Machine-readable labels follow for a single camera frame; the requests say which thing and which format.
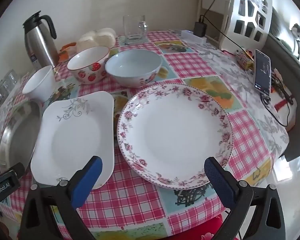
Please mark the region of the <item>steel round tray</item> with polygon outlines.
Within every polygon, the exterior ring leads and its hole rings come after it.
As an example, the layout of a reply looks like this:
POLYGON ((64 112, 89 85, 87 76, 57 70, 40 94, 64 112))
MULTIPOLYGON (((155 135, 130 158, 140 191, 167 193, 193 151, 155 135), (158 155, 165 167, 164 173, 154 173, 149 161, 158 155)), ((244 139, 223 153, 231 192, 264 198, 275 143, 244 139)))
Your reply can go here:
POLYGON ((42 106, 35 101, 25 101, 12 111, 0 139, 0 174, 17 163, 29 168, 42 114, 42 106))

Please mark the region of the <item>white square plate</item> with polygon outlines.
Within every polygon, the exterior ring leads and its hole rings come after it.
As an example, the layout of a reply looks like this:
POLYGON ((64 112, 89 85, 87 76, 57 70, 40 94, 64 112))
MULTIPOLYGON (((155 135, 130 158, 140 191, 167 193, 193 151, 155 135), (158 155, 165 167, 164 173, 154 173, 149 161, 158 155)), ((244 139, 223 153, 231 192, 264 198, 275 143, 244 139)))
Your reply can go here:
POLYGON ((34 180, 56 186, 95 155, 103 167, 93 188, 101 188, 114 170, 113 115, 114 98, 105 91, 51 103, 43 113, 31 159, 34 180))

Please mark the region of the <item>floral round plate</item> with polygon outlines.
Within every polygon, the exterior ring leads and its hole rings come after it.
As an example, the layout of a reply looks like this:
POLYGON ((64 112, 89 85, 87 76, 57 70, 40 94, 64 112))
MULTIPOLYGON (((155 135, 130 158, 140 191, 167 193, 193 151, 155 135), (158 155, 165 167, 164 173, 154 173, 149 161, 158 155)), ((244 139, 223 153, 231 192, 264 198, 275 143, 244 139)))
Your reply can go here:
POLYGON ((192 86, 159 83, 136 93, 117 123, 117 142, 143 179, 174 190, 207 184, 204 163, 225 167, 234 148, 228 114, 209 94, 192 86))

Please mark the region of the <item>small white bowl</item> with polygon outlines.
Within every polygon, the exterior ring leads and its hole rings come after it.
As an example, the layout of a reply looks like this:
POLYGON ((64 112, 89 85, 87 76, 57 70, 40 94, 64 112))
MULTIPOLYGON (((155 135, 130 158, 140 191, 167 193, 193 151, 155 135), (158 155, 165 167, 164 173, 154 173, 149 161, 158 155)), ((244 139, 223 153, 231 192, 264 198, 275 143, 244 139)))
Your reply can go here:
POLYGON ((56 81, 52 66, 36 71, 23 87, 22 94, 31 100, 44 103, 53 94, 56 81))

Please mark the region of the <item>strawberry bowl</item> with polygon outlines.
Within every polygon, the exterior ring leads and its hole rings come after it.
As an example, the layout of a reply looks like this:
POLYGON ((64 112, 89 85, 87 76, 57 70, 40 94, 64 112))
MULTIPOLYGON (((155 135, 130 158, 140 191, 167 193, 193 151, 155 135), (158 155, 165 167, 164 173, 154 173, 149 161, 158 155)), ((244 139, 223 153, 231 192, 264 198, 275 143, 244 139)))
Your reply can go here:
POLYGON ((95 84, 106 77, 105 65, 109 55, 108 47, 91 47, 76 54, 68 62, 67 69, 80 83, 95 84))

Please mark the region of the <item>light blue bowl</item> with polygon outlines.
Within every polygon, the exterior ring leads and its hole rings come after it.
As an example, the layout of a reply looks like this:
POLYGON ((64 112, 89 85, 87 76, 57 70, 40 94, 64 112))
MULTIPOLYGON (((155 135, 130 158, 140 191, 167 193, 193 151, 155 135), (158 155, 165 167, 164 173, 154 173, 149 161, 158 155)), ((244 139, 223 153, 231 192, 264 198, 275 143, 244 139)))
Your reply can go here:
POLYGON ((153 51, 132 49, 112 56, 106 62, 105 69, 119 85, 139 88, 155 79, 162 63, 162 56, 153 51))

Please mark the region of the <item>glass cups rack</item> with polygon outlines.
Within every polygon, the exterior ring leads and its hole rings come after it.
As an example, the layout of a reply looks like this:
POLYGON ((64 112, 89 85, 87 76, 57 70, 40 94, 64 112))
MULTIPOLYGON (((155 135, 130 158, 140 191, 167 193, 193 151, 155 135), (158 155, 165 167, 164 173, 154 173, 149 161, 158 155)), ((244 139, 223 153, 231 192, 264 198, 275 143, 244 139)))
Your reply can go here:
POLYGON ((0 81, 0 106, 7 99, 18 80, 19 77, 16 72, 14 70, 10 70, 0 81))

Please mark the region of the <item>smartphone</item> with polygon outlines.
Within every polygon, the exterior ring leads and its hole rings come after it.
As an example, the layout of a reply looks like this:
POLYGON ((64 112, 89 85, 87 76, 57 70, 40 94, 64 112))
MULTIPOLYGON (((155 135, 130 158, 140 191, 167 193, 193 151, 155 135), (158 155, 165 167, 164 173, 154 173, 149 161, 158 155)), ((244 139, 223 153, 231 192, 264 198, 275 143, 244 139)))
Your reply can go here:
POLYGON ((266 54, 257 49, 254 55, 254 88, 264 96, 270 96, 271 61, 266 54))

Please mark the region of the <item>colourful candy tube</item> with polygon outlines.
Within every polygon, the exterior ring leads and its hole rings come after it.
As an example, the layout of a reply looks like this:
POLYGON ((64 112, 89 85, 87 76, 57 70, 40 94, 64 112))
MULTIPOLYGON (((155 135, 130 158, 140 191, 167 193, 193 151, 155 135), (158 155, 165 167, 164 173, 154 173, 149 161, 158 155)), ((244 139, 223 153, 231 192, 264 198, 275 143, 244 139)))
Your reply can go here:
POLYGON ((254 69, 253 54, 250 50, 238 50, 235 53, 235 58, 239 66, 244 70, 254 69))

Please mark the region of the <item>orange snack packet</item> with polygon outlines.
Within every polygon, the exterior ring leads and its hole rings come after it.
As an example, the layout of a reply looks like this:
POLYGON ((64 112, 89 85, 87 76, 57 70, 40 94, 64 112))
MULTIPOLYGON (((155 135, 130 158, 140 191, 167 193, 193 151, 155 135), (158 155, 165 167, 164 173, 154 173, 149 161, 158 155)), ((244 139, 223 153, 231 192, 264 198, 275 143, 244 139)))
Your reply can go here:
POLYGON ((76 42, 71 42, 62 46, 59 51, 59 62, 65 62, 71 59, 74 55, 76 55, 76 42))

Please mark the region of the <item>steel thermos jug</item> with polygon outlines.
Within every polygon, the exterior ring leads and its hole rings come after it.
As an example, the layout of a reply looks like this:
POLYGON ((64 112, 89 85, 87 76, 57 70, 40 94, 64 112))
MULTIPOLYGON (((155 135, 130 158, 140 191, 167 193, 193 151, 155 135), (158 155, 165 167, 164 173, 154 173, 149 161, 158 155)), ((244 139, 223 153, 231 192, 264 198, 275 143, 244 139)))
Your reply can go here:
POLYGON ((23 23, 23 28, 25 48, 34 69, 57 66, 59 55, 54 43, 57 34, 51 17, 40 16, 38 11, 23 23))

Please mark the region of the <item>white power strip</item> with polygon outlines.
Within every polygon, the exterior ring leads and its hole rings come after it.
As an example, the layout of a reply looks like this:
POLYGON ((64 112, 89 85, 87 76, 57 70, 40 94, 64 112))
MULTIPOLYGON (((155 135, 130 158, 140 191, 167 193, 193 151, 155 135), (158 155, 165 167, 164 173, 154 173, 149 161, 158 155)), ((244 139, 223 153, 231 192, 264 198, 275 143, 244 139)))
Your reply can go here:
POLYGON ((193 34, 192 31, 182 30, 181 31, 181 39, 187 42, 196 43, 199 45, 206 44, 206 37, 199 37, 193 34))

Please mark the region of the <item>black charger adapter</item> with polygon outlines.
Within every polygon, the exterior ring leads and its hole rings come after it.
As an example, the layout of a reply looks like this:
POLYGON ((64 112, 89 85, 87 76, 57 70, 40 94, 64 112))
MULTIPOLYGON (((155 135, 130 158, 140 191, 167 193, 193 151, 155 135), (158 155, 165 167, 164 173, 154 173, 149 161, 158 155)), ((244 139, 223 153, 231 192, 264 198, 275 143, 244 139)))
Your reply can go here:
POLYGON ((193 34, 198 37, 204 37, 207 29, 207 24, 204 23, 205 16, 200 15, 199 20, 194 24, 193 34))

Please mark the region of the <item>glass mug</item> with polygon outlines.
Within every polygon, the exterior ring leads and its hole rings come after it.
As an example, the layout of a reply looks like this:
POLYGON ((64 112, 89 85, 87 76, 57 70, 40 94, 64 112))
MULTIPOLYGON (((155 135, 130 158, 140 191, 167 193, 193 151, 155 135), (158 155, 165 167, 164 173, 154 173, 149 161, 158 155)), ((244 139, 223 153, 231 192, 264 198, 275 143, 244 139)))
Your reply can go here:
POLYGON ((125 33, 125 44, 131 44, 143 40, 148 32, 145 15, 123 16, 123 29, 125 33))

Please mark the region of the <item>white lattice shelf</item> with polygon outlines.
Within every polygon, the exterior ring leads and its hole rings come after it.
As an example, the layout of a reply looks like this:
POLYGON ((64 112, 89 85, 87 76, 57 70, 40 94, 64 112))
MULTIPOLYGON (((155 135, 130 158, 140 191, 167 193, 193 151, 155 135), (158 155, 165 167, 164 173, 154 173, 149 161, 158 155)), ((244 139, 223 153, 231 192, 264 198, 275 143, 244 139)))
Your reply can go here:
POLYGON ((199 0, 206 37, 220 50, 261 50, 270 30, 272 0, 199 0))

